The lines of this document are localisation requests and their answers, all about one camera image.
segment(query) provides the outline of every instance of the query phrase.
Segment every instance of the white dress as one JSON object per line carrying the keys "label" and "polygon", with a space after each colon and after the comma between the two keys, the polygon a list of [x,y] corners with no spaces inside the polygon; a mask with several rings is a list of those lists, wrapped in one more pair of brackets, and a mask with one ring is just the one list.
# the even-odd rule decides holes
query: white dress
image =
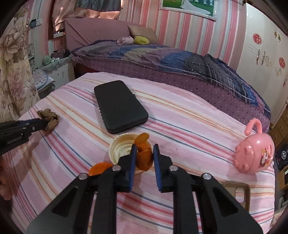
{"label": "white dress", "polygon": [[200,14],[210,15],[209,11],[206,11],[204,9],[201,9],[199,7],[194,6],[188,0],[182,0],[181,8],[184,9],[184,10],[188,10],[188,11],[198,12]]}

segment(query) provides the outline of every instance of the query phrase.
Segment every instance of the pink handle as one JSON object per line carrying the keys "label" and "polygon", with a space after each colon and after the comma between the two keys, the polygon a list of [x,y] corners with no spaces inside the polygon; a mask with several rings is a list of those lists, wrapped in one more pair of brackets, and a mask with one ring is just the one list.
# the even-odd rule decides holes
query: pink handle
{"label": "pink handle", "polygon": [[262,133],[262,124],[259,119],[251,119],[245,128],[245,135],[249,136],[251,134],[252,128],[254,125],[257,126],[257,133]]}

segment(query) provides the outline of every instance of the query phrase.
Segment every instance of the purple polka dot mattress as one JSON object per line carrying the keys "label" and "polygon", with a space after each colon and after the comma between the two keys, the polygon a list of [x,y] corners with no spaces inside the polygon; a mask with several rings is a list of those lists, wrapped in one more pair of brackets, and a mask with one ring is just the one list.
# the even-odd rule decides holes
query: purple polka dot mattress
{"label": "purple polka dot mattress", "polygon": [[199,80],[196,76],[157,71],[123,61],[86,59],[74,54],[72,60],[98,72],[151,80],[190,91],[244,125],[247,125],[251,119],[258,118],[262,123],[263,132],[269,130],[270,119],[257,107],[244,103],[225,90]]}

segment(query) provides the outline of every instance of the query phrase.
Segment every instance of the wardrobe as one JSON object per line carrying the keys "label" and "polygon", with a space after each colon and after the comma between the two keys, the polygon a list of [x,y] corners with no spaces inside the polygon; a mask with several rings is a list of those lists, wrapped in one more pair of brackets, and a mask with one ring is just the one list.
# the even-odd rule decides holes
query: wardrobe
{"label": "wardrobe", "polygon": [[243,8],[246,32],[237,73],[265,100],[274,124],[288,98],[288,37],[255,7]]}

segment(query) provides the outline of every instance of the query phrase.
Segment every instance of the human hand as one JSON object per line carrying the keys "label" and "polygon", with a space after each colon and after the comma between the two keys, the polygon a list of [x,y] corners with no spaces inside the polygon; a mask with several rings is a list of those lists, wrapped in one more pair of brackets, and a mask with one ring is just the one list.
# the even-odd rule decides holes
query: human hand
{"label": "human hand", "polygon": [[0,196],[7,201],[12,198],[9,183],[5,174],[5,162],[2,155],[0,155]]}

